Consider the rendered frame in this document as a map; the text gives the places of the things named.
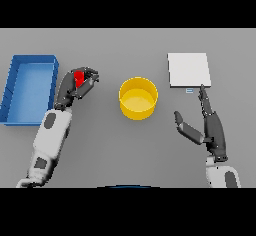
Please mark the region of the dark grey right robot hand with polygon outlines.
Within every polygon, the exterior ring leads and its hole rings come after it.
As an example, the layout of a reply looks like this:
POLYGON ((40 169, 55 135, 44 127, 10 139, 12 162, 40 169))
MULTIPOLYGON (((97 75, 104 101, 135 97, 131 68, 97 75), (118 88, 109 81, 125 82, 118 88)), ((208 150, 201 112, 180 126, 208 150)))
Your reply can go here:
POLYGON ((206 150, 213 155, 214 162, 226 162, 226 140, 221 120, 216 111, 212 110, 205 86, 201 85, 198 96, 202 108, 204 133, 201 133, 183 120, 182 115, 174 112, 177 131, 197 145, 205 144, 206 150))

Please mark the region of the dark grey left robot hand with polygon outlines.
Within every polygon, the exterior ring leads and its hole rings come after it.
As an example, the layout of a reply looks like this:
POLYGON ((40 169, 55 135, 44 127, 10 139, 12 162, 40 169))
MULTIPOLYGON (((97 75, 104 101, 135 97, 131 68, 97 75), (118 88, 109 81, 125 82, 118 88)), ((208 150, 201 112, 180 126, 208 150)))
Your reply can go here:
POLYGON ((75 98, 82 99, 94 87, 94 83, 98 81, 99 72, 92 68, 80 67, 68 71, 61 81, 54 109, 64 111, 71 107, 75 98), (79 88, 76 87, 74 81, 76 70, 84 72, 84 83, 79 88))

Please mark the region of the red beaker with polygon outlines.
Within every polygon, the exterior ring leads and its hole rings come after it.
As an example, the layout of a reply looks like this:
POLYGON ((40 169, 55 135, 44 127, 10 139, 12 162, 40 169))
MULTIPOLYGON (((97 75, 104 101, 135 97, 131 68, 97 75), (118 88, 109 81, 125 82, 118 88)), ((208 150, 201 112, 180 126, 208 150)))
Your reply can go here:
POLYGON ((74 81, 76 87, 79 88, 84 83, 84 72, 81 70, 76 70, 74 72, 74 81))

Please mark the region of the pale square measuring scale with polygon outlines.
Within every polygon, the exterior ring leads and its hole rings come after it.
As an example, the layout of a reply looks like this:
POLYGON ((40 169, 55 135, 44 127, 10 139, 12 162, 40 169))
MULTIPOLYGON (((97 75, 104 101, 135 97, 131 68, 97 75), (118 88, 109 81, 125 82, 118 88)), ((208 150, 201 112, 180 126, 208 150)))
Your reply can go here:
POLYGON ((171 88, 211 87, 210 70, 205 53, 168 53, 167 64, 171 88))

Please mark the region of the yellow bowl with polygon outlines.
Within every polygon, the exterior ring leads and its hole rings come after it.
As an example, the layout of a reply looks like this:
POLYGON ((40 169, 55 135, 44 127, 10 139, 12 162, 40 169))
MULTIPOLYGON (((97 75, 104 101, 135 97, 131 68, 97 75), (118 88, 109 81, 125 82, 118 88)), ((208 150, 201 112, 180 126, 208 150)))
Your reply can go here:
POLYGON ((133 77, 121 85, 118 100, 124 116, 131 120, 144 120, 155 110, 158 90, 149 79, 133 77))

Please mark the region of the blue tray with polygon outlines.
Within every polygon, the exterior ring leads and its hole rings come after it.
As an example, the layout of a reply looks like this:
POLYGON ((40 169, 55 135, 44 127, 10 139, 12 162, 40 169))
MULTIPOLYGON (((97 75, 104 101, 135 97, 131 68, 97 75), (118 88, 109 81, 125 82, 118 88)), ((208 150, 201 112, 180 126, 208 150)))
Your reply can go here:
POLYGON ((13 55, 0 103, 0 124, 39 126, 53 108, 58 68, 55 55, 13 55))

